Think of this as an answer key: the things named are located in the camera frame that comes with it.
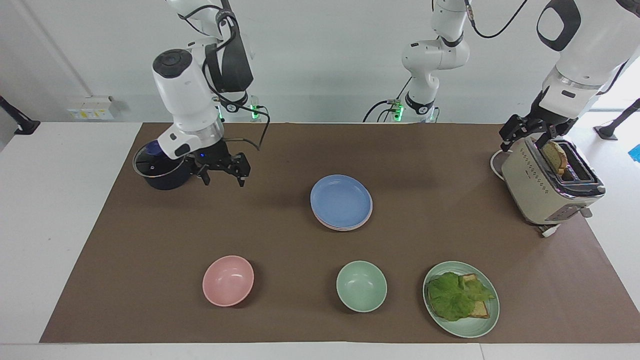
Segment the green plate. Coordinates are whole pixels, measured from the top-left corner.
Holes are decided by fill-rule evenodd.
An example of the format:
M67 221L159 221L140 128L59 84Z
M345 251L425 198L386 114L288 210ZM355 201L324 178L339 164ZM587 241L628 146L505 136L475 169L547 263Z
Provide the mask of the green plate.
M490 299L485 301L487 310L489 310L489 319L477 319L477 318L464 318L454 322L450 322L446 319L443 319L436 315L436 313L431 308L431 304L429 304L429 299L427 298L427 284L429 281L440 277L442 274L446 272L452 272L458 275L466 275L466 274L476 274L478 280L485 285L495 299ZM422 298L424 299L424 305L427 307L429 314L433 318L433 320L443 329L454 334L455 336L459 336L461 338L479 338L490 332L495 324L498 322L498 317L500 316L500 301L498 300L498 293L495 292L495 288L489 279L484 276L480 270L474 268L473 266L465 263L461 263L459 261L446 261L444 263L437 264L434 266L429 272L427 276L424 278L424 283L422 283Z
M342 303L353 311L368 313L379 308L387 297L387 280L372 263L354 261L338 273L335 287Z

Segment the blue plate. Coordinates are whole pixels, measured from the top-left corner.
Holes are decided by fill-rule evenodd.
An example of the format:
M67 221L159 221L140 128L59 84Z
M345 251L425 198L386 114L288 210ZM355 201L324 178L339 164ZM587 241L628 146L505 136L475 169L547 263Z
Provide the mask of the blue plate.
M354 229L364 224L373 200L364 185L345 175L329 175L311 189L311 208L330 227Z

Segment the lettuce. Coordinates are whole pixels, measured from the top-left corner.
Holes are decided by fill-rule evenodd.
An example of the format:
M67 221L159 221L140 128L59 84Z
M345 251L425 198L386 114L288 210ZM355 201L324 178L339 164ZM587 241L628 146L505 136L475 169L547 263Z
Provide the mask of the lettuce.
M491 291L480 281L463 281L462 276L452 272L433 279L427 287L428 299L433 311L439 317L452 322L468 317L476 301L494 298Z

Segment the bread slice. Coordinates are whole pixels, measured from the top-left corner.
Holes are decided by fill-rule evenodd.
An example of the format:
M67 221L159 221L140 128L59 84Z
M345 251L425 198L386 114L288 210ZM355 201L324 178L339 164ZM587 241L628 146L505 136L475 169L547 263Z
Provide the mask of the bread slice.
M547 144L542 147L542 153L547 158L553 171L562 176L569 163L563 148L555 142L547 142Z
M477 280L478 277L476 274L467 274L462 275L462 281L471 281ZM484 301L476 301L474 304L474 309L469 314L470 318L478 318L478 319L488 319L489 318L489 310L486 308L486 304Z

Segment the brown table mat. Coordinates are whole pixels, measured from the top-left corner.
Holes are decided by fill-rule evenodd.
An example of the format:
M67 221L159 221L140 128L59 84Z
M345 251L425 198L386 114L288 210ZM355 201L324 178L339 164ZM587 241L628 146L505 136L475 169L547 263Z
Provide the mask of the brown table mat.
M489 168L498 126L273 124L260 153L230 144L252 164L244 188L211 172L209 187L192 178L160 192L131 156L166 127L142 126L41 342L640 342L640 315L585 220L549 239L522 220ZM261 131L227 125L227 136ZM371 192L362 228L338 233L314 218L311 187L329 174ZM256 283L219 308L202 276L229 254L252 263ZM335 291L340 267L357 259L388 281L368 314ZM426 272L447 260L476 266L498 291L500 319L482 338L444 332L422 303Z

